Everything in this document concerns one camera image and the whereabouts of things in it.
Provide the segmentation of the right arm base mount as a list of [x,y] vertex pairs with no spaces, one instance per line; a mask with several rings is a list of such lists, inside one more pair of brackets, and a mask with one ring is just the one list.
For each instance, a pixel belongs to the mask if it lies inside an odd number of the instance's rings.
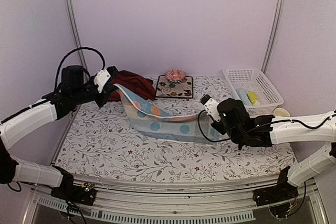
[[277,183],[274,186],[256,189],[253,191],[253,200],[257,206],[263,206],[298,197],[298,186],[288,183],[290,166],[281,170]]

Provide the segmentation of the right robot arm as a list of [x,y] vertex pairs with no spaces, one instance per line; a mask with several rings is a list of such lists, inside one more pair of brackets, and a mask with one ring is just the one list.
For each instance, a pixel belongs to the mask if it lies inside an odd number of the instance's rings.
[[278,185],[271,190],[276,201],[291,194],[292,187],[298,187],[311,177],[335,166],[335,112],[325,114],[280,117],[260,115],[249,116],[241,100],[226,99],[217,102],[210,98],[204,102],[207,114],[217,123],[221,133],[239,148],[271,147],[292,142],[324,142],[324,145],[296,165],[281,172]]

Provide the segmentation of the blue cartoon towel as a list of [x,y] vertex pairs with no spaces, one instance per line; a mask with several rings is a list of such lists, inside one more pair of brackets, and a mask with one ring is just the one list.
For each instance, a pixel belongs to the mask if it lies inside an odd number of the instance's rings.
[[131,126],[141,134],[162,140],[210,144],[222,136],[212,126],[212,120],[205,114],[174,115],[162,110],[116,84],[125,113]]

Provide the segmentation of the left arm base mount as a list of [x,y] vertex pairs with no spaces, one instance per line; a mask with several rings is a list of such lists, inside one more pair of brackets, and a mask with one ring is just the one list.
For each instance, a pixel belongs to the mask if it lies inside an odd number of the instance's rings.
[[53,187],[50,195],[72,203],[93,206],[97,191],[94,183],[85,182],[81,185],[74,184],[73,175],[66,170],[53,166],[63,175],[59,187]]

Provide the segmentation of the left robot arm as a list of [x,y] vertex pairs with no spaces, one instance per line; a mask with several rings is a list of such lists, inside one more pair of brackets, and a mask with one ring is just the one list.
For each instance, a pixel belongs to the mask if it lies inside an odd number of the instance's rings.
[[84,76],[88,73],[82,66],[63,68],[55,91],[1,121],[1,184],[25,182],[47,185],[57,188],[67,200],[77,197],[78,188],[64,180],[65,172],[15,158],[8,151],[28,134],[64,118],[79,105],[94,101],[98,107],[103,107],[110,94],[117,90],[111,81],[118,70],[116,67],[104,68],[85,82]]

